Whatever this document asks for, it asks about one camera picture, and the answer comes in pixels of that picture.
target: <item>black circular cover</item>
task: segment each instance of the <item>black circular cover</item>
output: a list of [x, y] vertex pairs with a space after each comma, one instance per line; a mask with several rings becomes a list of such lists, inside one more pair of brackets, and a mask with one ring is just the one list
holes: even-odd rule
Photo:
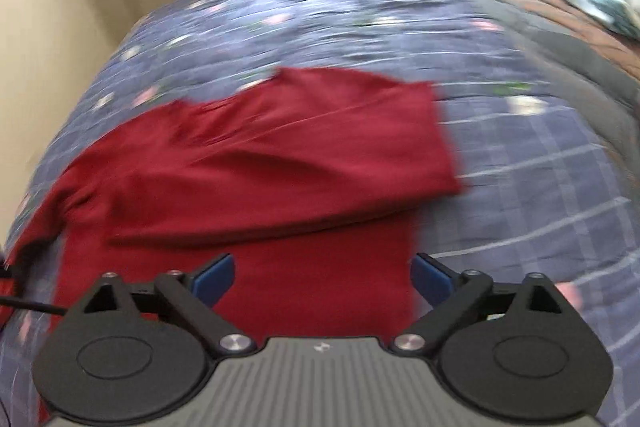
[[442, 373], [464, 400], [499, 417], [540, 422], [584, 414], [602, 402], [611, 365], [596, 336], [572, 326], [551, 313], [471, 325], [444, 344]]
[[64, 416], [127, 424], [179, 404], [206, 367], [202, 346], [186, 331], [104, 312], [61, 324], [32, 375], [42, 399]]

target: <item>bed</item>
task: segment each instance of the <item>bed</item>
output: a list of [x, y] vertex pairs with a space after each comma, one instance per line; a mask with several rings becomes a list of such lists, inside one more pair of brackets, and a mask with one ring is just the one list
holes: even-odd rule
[[[34, 172], [7, 249], [65, 166], [109, 130], [176, 98], [230, 96], [280, 66], [435, 82], [469, 189], [425, 204], [415, 250], [496, 280], [574, 281], [615, 365], [600, 418], [640, 425], [640, 60], [560, 0], [177, 0], [138, 22], [83, 95]], [[34, 268], [29, 298], [51, 298], [62, 240]], [[21, 312], [0, 339], [13, 427], [37, 423], [30, 363], [47, 327], [46, 315]]]

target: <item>mattress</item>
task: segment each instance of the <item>mattress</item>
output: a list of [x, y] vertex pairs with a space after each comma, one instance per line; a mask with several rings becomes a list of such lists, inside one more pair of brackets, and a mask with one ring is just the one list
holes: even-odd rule
[[[476, 0], [177, 0], [132, 29], [83, 95], [34, 172], [7, 250], [75, 156], [158, 104], [224, 98], [280, 66], [428, 80], [467, 190], [425, 204], [416, 250], [496, 280], [574, 280], [616, 366], [600, 417], [640, 425], [636, 208], [602, 138], [518, 35]], [[37, 262], [28, 297], [50, 300], [62, 245]], [[14, 427], [37, 423], [30, 363], [47, 327], [45, 315], [20, 312], [0, 339], [0, 397]]]

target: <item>red fabric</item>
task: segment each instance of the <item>red fabric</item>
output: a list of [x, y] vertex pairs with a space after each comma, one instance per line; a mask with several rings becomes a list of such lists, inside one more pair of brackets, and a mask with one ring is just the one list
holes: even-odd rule
[[54, 302], [99, 275], [188, 271], [224, 251], [216, 309], [266, 335], [381, 335], [412, 320], [412, 217], [460, 190], [429, 84], [283, 69], [226, 100], [119, 126], [54, 184], [12, 257], [63, 230]]

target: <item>gray ribbed panel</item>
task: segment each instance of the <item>gray ribbed panel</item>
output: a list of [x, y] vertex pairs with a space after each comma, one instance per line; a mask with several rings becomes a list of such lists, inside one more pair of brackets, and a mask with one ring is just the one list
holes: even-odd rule
[[[145, 427], [497, 427], [453, 400], [429, 367], [375, 339], [272, 339], [220, 363], [189, 404]], [[580, 419], [570, 427], [595, 427]], [[76, 427], [55, 419], [49, 427]]]

